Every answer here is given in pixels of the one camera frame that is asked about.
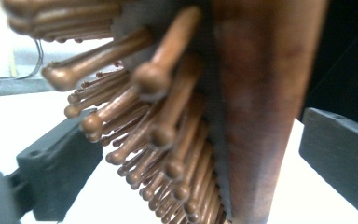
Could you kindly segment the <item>brown wooden hairbrush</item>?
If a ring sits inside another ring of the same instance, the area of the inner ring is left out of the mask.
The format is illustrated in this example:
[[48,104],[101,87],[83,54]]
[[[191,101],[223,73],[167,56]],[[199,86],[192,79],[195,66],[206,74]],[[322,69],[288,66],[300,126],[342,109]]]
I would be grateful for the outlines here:
[[0,0],[65,116],[163,224],[266,224],[326,0]]

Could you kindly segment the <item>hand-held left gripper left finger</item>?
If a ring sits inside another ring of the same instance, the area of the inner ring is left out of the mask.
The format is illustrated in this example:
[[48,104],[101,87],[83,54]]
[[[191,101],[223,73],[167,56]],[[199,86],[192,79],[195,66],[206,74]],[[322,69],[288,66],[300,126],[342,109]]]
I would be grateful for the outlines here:
[[7,179],[19,217],[33,212],[38,221],[64,220],[103,158],[102,145],[79,128],[89,113],[65,119],[17,155],[18,169]]

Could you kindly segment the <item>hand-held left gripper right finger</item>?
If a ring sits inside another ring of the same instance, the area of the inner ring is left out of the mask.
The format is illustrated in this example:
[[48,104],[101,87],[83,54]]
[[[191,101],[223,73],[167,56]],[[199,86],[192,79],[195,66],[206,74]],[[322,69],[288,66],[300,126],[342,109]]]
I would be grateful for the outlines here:
[[316,108],[302,122],[300,156],[358,210],[358,123]]

